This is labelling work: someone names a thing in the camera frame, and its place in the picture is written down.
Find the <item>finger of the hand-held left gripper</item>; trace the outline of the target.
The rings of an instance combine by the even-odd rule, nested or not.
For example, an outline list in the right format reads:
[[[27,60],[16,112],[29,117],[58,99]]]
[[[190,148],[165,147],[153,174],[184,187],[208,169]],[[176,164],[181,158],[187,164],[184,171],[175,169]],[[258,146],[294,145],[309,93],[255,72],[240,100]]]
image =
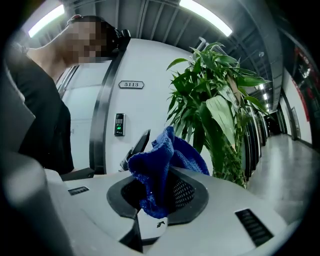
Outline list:
[[[125,172],[129,170],[129,166],[128,166],[128,161],[129,159],[139,153],[143,153],[148,141],[150,139],[150,133],[151,130],[148,129],[146,130],[142,136],[140,137],[140,139],[137,141],[137,143],[135,144],[135,146],[133,146],[128,153],[125,155],[124,159],[120,162],[120,169],[119,172]]]

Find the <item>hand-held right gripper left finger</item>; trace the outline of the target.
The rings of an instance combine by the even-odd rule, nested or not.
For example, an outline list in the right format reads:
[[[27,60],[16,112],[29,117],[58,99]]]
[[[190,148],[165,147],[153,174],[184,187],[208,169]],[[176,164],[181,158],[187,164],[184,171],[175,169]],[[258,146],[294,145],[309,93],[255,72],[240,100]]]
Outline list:
[[[45,170],[51,181],[67,189],[82,212],[103,232],[138,252],[143,243],[138,221],[140,183],[130,172],[65,180],[53,170]]]

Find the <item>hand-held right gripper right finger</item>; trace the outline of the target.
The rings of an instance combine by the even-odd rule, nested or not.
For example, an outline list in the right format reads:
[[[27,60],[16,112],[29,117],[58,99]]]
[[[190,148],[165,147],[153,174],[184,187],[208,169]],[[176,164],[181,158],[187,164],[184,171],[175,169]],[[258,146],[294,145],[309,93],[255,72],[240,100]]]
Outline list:
[[[300,221],[288,225],[267,202],[232,182],[174,168],[200,182],[208,191],[208,204],[192,222],[165,229],[146,256],[273,256],[288,241]],[[256,246],[236,213],[251,210],[273,235]]]

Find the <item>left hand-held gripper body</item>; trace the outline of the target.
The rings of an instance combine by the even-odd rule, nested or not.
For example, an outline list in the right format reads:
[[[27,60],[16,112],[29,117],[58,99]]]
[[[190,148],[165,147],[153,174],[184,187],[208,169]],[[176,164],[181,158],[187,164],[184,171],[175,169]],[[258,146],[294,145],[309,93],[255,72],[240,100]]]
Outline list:
[[[62,181],[74,181],[82,179],[90,179],[95,175],[95,171],[91,168],[84,168],[60,175]]]

